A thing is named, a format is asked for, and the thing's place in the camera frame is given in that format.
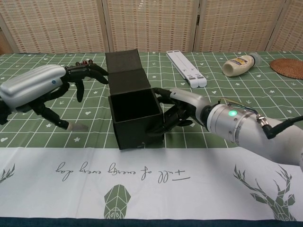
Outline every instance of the robotic arm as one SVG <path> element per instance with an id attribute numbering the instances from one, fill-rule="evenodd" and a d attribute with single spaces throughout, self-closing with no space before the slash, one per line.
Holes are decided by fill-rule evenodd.
<path id="1" fill-rule="evenodd" d="M 303 171 L 303 130 L 294 123 L 303 116 L 284 122 L 265 118 L 256 110 L 230 101 L 227 105 L 211 105 L 198 94 L 178 88 L 154 88 L 159 102 L 173 104 L 164 114 L 164 125 L 148 131 L 151 136 L 162 135 L 175 126 L 192 123 L 191 117 L 209 132 L 239 147 L 245 148 L 273 162 L 300 166 Z"/>
<path id="2" fill-rule="evenodd" d="M 28 71 L 0 86 L 0 124 L 8 122 L 12 112 L 26 113 L 33 110 L 37 115 L 66 130 L 85 130 L 87 126 L 72 124 L 61 120 L 59 115 L 45 106 L 45 102 L 63 96 L 69 89 L 69 82 L 77 88 L 77 100 L 81 102 L 84 94 L 83 79 L 95 78 L 103 84 L 108 84 L 104 78 L 108 73 L 92 60 L 76 63 L 76 66 L 62 67 L 59 65 L 44 65 Z"/>

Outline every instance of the bottle label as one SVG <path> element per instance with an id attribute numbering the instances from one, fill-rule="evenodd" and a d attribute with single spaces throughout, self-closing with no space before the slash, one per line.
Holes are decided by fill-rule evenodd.
<path id="1" fill-rule="evenodd" d="M 243 58 L 236 58 L 236 59 L 232 59 L 230 61 L 236 63 L 237 65 L 244 65 L 245 63 L 247 63 L 247 60 L 245 60 Z"/>

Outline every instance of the green tablecloth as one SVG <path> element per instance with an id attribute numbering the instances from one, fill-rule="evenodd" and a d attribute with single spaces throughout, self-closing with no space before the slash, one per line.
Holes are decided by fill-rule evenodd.
<path id="1" fill-rule="evenodd" d="M 263 58 L 259 67 L 239 77 L 226 77 L 222 65 L 244 52 L 216 53 L 191 52 L 186 57 L 207 78 L 207 86 L 191 89 L 189 84 L 172 66 L 165 53 L 141 52 L 143 68 L 152 87 L 178 87 L 204 95 L 214 104 L 220 97 L 227 97 L 252 106 L 270 118 L 284 120 L 303 115 L 303 81 L 275 73 L 269 66 L 273 59 L 294 58 L 303 60 L 303 52 L 259 52 Z M 77 54 L 5 54 L 0 56 L 0 84 L 12 77 L 45 64 L 71 66 L 77 61 L 93 59 L 106 69 L 104 53 Z M 33 111 L 13 113 L 6 125 L 0 126 L 0 147 L 59 147 L 59 148 L 117 148 L 111 113 L 108 85 L 85 79 L 85 93 L 81 103 L 76 99 L 76 87 L 62 97 L 46 105 L 62 119 L 80 122 L 89 126 L 88 132 L 69 132 L 55 127 L 37 116 Z M 303 122 L 297 123 L 303 128 Z M 176 127 L 165 135 L 161 144 L 153 148 L 230 148 L 235 147 L 200 125 Z"/>

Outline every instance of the black box lid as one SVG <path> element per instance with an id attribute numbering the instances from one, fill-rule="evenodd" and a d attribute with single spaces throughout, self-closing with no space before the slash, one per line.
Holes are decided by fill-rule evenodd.
<path id="1" fill-rule="evenodd" d="M 109 52 L 105 57 L 111 95 L 151 88 L 137 49 Z"/>

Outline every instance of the woven screen panel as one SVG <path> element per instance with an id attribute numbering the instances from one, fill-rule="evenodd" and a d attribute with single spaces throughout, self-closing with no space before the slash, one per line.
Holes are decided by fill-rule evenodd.
<path id="1" fill-rule="evenodd" d="M 200 51 L 263 51 L 284 0 L 208 0 Z"/>
<path id="2" fill-rule="evenodd" d="M 0 1 L 0 13 L 20 52 L 105 50 L 96 1 Z"/>
<path id="3" fill-rule="evenodd" d="M 114 51 L 192 51 L 195 0 L 106 1 Z"/>
<path id="4" fill-rule="evenodd" d="M 292 0 L 271 51 L 303 51 L 303 1 Z"/>

